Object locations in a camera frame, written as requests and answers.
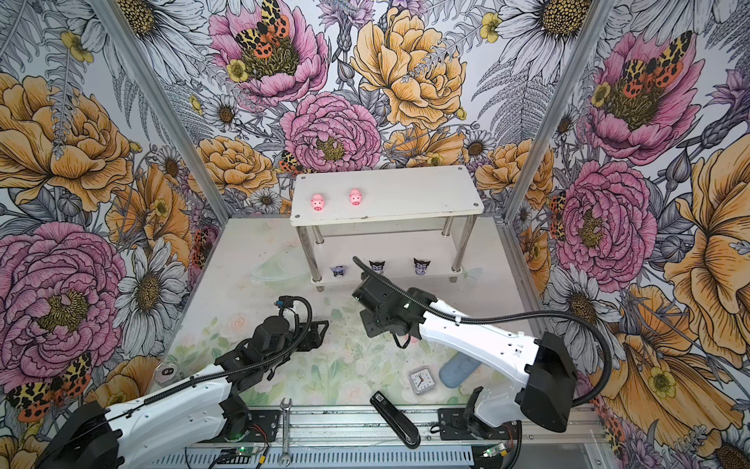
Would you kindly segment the black white kuromi toy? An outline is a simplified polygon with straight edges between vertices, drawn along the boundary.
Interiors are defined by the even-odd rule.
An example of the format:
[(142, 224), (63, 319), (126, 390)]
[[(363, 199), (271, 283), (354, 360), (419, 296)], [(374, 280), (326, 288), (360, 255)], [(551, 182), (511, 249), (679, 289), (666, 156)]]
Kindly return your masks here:
[(385, 264), (386, 264), (385, 261), (370, 261), (369, 267), (374, 273), (377, 273), (378, 275), (382, 275), (385, 269)]

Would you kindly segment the pink toy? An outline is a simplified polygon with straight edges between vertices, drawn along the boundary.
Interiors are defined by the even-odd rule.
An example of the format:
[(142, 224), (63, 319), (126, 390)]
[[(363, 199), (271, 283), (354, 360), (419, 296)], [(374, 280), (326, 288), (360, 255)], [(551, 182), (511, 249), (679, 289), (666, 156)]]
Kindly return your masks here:
[(350, 203), (353, 206), (359, 206), (363, 203), (363, 194), (359, 189), (352, 189), (349, 194)]
[(325, 207), (325, 199), (323, 195), (321, 195), (320, 193), (316, 193), (315, 195), (313, 195), (311, 199), (311, 205), (314, 211), (316, 212), (322, 211)]

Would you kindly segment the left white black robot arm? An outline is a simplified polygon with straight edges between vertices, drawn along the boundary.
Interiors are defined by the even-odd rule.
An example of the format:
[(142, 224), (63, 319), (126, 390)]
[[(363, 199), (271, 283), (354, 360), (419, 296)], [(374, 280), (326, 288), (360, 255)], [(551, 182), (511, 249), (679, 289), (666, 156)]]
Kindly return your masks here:
[(212, 365), (143, 398), (78, 408), (35, 465), (38, 468), (143, 468), (179, 449), (253, 432), (243, 392), (274, 374), (295, 352), (318, 349), (326, 320), (291, 324), (266, 318), (253, 335)]

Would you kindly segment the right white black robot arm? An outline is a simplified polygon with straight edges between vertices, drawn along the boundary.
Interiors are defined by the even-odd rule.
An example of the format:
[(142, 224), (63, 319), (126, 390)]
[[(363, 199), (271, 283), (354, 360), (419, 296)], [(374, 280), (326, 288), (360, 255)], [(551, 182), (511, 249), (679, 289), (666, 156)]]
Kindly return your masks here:
[(564, 433), (573, 408), (577, 378), (564, 340), (550, 332), (537, 338), (509, 332), (451, 307), (418, 288), (406, 292), (378, 277), (364, 277), (353, 298), (363, 306), (361, 320), (370, 337), (410, 335), (445, 345), (505, 377), (470, 400), (470, 416), (495, 428), (526, 419)]

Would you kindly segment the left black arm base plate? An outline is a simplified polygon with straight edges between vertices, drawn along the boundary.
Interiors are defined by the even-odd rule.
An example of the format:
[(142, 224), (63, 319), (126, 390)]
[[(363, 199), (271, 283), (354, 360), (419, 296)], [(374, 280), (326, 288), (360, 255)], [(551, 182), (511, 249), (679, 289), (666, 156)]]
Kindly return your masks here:
[(279, 410), (246, 410), (232, 415), (218, 439), (226, 443), (273, 443), (280, 427)]

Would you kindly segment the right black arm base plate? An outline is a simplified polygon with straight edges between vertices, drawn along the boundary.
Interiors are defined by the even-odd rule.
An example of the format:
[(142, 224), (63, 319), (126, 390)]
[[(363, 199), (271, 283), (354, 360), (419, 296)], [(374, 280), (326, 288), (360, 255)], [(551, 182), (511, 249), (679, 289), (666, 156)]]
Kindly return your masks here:
[(465, 417), (464, 408), (439, 408), (437, 424), (431, 429), (441, 441), (511, 441), (517, 440), (518, 426), (505, 423), (490, 427), (476, 417)]

